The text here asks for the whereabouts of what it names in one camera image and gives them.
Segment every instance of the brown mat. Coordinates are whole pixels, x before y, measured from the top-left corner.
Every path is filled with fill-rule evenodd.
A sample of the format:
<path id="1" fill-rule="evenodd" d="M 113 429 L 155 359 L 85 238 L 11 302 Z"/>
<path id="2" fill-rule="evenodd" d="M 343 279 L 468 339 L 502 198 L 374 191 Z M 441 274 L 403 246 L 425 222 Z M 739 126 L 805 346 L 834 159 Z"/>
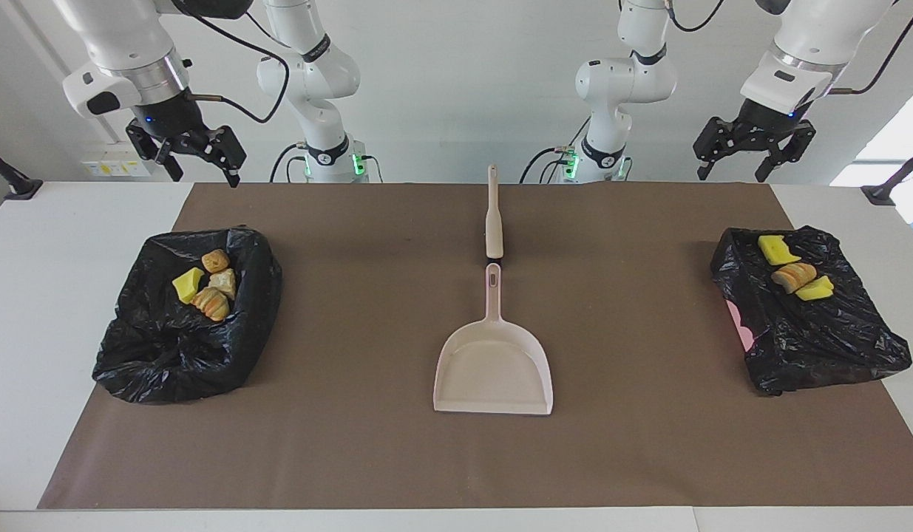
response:
<path id="1" fill-rule="evenodd" d="M 790 228 L 760 185 L 504 186 L 504 315 L 548 353 L 548 418 L 436 414 L 483 315 L 482 185 L 196 185 L 175 228 L 247 223 L 284 270 L 246 387 L 136 406 L 101 388 L 40 508 L 913 505 L 881 383 L 754 393 L 709 261 Z"/>

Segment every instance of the wall socket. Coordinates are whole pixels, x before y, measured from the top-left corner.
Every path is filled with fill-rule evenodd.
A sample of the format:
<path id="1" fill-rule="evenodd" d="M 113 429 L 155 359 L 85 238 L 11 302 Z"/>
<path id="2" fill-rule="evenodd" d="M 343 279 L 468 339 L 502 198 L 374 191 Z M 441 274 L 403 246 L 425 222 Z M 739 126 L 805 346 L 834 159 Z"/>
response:
<path id="1" fill-rule="evenodd" d="M 109 149 L 87 154 L 81 165 L 94 177 L 151 177 L 151 171 L 134 151 Z"/>

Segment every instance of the trash bag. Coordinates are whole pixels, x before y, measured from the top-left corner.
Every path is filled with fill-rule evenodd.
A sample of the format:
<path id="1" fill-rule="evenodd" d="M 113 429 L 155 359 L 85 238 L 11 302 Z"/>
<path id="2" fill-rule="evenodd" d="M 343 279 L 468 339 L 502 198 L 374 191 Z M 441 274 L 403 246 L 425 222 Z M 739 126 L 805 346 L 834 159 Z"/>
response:
<path id="1" fill-rule="evenodd" d="M 181 303 L 172 285 L 190 268 L 202 269 L 200 257 L 215 249 L 229 255 L 237 280 L 230 316 L 219 323 Z M 260 232 L 152 236 L 118 296 L 92 377 L 129 402 L 196 400 L 240 387 L 273 329 L 281 292 L 282 270 Z"/>
<path id="2" fill-rule="evenodd" d="M 760 235 L 784 235 L 802 262 L 834 282 L 828 299 L 802 301 L 771 281 L 758 247 Z M 863 383 L 912 365 L 906 340 L 893 334 L 873 306 L 861 278 L 830 233 L 727 229 L 712 262 L 713 281 L 738 311 L 751 381 L 768 395 L 798 388 Z M 749 336 L 753 344 L 749 347 Z"/>

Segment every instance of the croissant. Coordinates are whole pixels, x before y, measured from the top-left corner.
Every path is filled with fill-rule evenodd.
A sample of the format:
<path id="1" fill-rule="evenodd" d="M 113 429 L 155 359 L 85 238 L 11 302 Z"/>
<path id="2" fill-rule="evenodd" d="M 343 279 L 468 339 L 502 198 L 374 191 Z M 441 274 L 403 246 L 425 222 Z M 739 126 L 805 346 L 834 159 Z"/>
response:
<path id="1" fill-rule="evenodd" d="M 818 270 L 814 266 L 803 262 L 794 262 L 774 272 L 771 275 L 771 280 L 784 287 L 785 293 L 794 293 L 801 289 L 802 286 L 813 282 L 817 276 Z"/>
<path id="2" fill-rule="evenodd" d="M 230 300 L 236 299 L 236 272 L 232 268 L 226 268 L 222 272 L 213 273 L 210 276 L 209 286 L 215 287 L 223 293 L 224 296 L 229 297 Z"/>
<path id="3" fill-rule="evenodd" d="M 215 322 L 222 322 L 223 318 L 229 316 L 229 302 L 226 301 L 226 296 L 215 287 L 205 287 L 200 290 L 200 293 L 193 296 L 191 302 L 194 307 L 200 309 L 204 316 Z"/>
<path id="4" fill-rule="evenodd" d="M 229 268 L 229 256 L 222 249 L 215 249 L 202 257 L 203 268 L 209 273 L 222 272 Z"/>

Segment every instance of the sponge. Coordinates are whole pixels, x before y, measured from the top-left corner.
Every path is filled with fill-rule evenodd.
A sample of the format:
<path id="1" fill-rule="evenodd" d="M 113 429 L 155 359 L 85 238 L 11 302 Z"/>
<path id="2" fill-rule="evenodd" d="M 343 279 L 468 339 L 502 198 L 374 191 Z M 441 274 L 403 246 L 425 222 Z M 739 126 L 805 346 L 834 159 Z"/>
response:
<path id="1" fill-rule="evenodd" d="M 182 303 L 188 304 L 193 301 L 193 296 L 200 292 L 200 279 L 202 277 L 203 270 L 190 268 L 182 276 L 173 280 L 173 287 L 177 289 L 177 297 Z"/>
<path id="2" fill-rule="evenodd" d="M 814 301 L 815 299 L 827 299 L 834 295 L 834 283 L 827 276 L 808 283 L 802 289 L 795 293 L 802 301 Z"/>
<path id="3" fill-rule="evenodd" d="M 764 259 L 772 266 L 781 266 L 781 264 L 801 260 L 800 256 L 791 255 L 782 235 L 761 235 L 758 238 L 758 247 L 764 254 Z"/>

